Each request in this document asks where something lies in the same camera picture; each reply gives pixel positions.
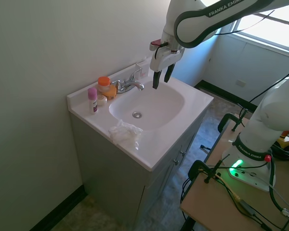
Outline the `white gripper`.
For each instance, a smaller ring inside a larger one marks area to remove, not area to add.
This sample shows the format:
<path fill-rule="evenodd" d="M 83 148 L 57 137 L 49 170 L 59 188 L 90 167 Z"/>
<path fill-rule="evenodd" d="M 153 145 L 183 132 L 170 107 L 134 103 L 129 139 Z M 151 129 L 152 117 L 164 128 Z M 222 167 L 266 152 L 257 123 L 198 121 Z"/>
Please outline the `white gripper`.
<path fill-rule="evenodd" d="M 162 47 L 156 50 L 152 56 L 150 69 L 154 71 L 153 75 L 153 88 L 157 89 L 159 85 L 159 79 L 163 69 L 167 68 L 164 76 L 164 82 L 168 83 L 172 72 L 175 67 L 175 63 L 180 61 L 184 54 L 184 48 L 177 52 L 173 52 L 168 47 Z"/>

